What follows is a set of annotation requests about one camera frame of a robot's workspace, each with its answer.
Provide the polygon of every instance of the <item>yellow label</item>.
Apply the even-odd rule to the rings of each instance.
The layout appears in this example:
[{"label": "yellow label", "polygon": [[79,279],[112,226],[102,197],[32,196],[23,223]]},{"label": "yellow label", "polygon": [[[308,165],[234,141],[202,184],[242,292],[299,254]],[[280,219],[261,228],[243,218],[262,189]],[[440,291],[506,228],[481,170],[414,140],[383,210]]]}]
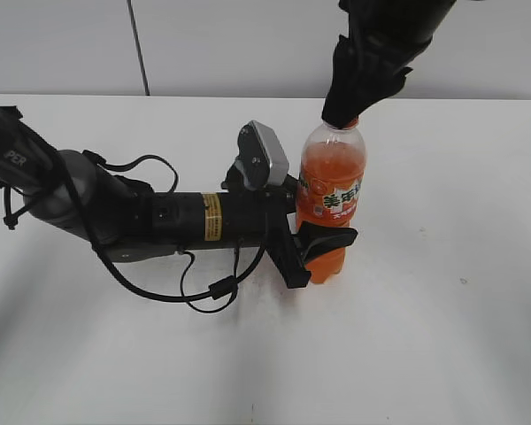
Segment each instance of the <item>yellow label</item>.
[{"label": "yellow label", "polygon": [[203,193],[204,240],[219,241],[222,237],[222,208],[217,193]]}]

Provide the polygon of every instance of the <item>black cable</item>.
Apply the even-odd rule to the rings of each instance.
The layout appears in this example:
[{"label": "black cable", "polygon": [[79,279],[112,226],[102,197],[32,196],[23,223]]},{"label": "black cable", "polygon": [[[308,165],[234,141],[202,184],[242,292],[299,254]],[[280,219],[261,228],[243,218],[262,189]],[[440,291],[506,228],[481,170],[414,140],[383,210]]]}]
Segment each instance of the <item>black cable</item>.
[{"label": "black cable", "polygon": [[[189,257],[190,257],[190,262],[185,267],[185,270],[183,270],[183,273],[181,274],[181,281],[179,282],[179,290],[181,291],[181,295],[185,297],[185,276],[187,275],[187,272],[189,271],[189,269],[195,263],[195,258],[196,257],[195,257],[195,254],[193,252],[185,251],[183,253],[189,255]],[[236,268],[237,268],[237,264],[238,264],[239,260],[240,260],[240,250],[236,250],[235,251],[235,273],[236,273]],[[215,308],[213,310],[204,310],[202,308],[197,307],[196,305],[194,305],[190,301],[187,301],[185,304],[187,304],[192,310],[195,310],[196,312],[204,313],[204,314],[214,314],[214,313],[219,313],[219,312],[221,312],[223,310],[226,310],[230,305],[232,305],[232,303],[234,303],[234,301],[236,300],[237,296],[238,296],[238,286],[236,285],[236,286],[234,286],[228,301],[224,305],[222,305],[222,306],[220,306],[218,308]]]},{"label": "black cable", "polygon": [[174,176],[173,180],[173,186],[167,191],[167,193],[173,193],[177,189],[177,185],[179,184],[179,174],[177,173],[177,170],[164,158],[159,157],[158,155],[142,155],[140,158],[133,160],[132,162],[128,164],[124,164],[122,166],[115,166],[113,164],[106,163],[106,159],[104,159],[102,156],[98,155],[97,153],[93,151],[86,151],[84,150],[82,154],[88,158],[91,162],[94,164],[97,164],[98,166],[101,166],[105,170],[113,171],[116,173],[125,173],[126,171],[130,171],[133,168],[136,168],[139,166],[143,161],[147,161],[149,159],[153,159],[155,161],[159,161],[163,164],[165,164],[172,172]]}]

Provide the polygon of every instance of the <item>white table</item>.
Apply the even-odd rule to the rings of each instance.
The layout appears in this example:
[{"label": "white table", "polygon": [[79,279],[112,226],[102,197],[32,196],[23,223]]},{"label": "white table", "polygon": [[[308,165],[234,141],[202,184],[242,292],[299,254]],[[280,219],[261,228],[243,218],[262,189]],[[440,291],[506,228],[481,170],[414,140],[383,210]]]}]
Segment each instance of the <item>white table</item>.
[{"label": "white table", "polygon": [[[296,173],[320,100],[0,96],[59,149],[169,158],[211,191],[251,119]],[[270,259],[213,316],[122,289],[87,243],[1,222],[0,424],[531,424],[531,102],[390,100],[340,275],[286,290]],[[165,189],[161,166],[136,178]],[[253,252],[245,252],[247,262]],[[201,253],[189,290],[229,273]],[[177,293],[184,257],[126,265]]]}]

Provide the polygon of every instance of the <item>bottle label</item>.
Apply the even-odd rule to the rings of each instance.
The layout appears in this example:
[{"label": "bottle label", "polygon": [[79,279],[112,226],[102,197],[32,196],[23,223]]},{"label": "bottle label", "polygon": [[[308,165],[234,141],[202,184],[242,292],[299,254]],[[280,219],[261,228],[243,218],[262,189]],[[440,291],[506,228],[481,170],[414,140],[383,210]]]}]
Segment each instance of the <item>bottle label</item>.
[{"label": "bottle label", "polygon": [[347,182],[325,182],[301,168],[297,206],[321,220],[351,219],[356,211],[361,184],[362,176]]}]

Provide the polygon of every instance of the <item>orange soda bottle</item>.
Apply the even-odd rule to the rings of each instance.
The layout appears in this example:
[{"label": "orange soda bottle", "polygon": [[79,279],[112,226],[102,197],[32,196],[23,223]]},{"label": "orange soda bottle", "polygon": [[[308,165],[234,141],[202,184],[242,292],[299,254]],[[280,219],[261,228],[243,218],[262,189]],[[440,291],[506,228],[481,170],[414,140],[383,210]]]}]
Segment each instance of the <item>orange soda bottle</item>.
[{"label": "orange soda bottle", "polygon": [[[357,129],[358,118],[340,129],[321,124],[303,148],[296,201],[296,224],[303,221],[327,227],[348,227],[356,211],[366,168],[366,145]],[[345,249],[328,252],[307,265],[313,283],[338,274]]]}]

